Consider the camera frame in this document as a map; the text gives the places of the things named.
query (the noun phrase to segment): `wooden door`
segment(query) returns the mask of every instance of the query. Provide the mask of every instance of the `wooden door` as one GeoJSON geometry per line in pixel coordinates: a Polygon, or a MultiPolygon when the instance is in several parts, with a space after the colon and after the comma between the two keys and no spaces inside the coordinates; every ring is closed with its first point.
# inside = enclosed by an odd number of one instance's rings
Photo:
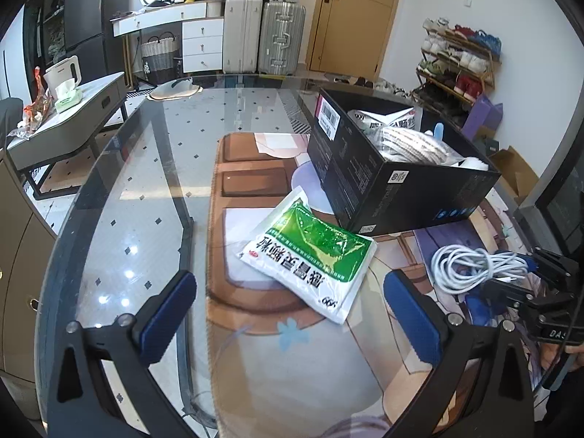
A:
{"type": "Polygon", "coordinates": [[[322,0],[311,70],[375,78],[398,0],[322,0]]]}

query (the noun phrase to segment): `screw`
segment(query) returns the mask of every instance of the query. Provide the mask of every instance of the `screw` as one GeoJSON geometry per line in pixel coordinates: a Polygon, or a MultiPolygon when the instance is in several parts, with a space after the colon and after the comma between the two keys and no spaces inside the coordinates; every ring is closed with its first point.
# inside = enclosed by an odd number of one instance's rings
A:
{"type": "Polygon", "coordinates": [[[510,321],[509,319],[504,319],[502,322],[502,326],[503,329],[509,333],[515,329],[515,324],[513,323],[513,321],[510,321]]]}
{"type": "Polygon", "coordinates": [[[461,315],[459,315],[458,313],[450,313],[447,318],[448,318],[448,322],[452,326],[460,326],[464,321],[464,318],[461,315]]]}
{"type": "Polygon", "coordinates": [[[118,324],[120,326],[130,326],[134,321],[135,321],[135,317],[134,317],[134,315],[131,315],[130,313],[124,313],[124,314],[120,315],[118,318],[118,324]]]}
{"type": "Polygon", "coordinates": [[[79,323],[77,321],[71,321],[66,327],[65,327],[65,331],[67,331],[69,334],[74,333],[75,331],[77,331],[79,329],[79,323]]]}

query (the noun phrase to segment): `human hand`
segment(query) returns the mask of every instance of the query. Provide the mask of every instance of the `human hand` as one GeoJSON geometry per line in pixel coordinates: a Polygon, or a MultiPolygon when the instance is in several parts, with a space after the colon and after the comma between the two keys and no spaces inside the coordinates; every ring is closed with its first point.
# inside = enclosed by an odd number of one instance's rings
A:
{"type": "MultiPolygon", "coordinates": [[[[547,369],[550,367],[551,362],[554,360],[556,353],[559,348],[559,344],[549,344],[542,343],[539,347],[539,359],[541,361],[541,367],[547,369]]],[[[576,360],[570,372],[579,369],[584,366],[584,345],[581,346],[566,346],[566,352],[568,354],[578,354],[576,360]]]]}

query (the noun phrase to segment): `blue shoe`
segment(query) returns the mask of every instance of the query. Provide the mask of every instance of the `blue shoe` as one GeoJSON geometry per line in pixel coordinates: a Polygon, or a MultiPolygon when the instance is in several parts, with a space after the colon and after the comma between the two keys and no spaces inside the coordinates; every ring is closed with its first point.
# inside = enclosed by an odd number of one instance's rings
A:
{"type": "Polygon", "coordinates": [[[469,41],[476,42],[491,51],[493,59],[498,61],[501,57],[501,40],[492,34],[487,34],[483,30],[478,30],[477,34],[469,37],[469,41]]]}

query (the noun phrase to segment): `white cable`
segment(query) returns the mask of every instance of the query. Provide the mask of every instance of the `white cable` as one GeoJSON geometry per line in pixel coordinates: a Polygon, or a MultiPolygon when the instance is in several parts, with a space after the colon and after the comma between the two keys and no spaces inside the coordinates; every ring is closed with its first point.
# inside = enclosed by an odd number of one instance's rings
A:
{"type": "Polygon", "coordinates": [[[527,276],[527,262],[516,253],[489,254],[464,245],[447,245],[432,257],[434,286],[451,295],[466,293],[490,278],[509,283],[527,276]]]}

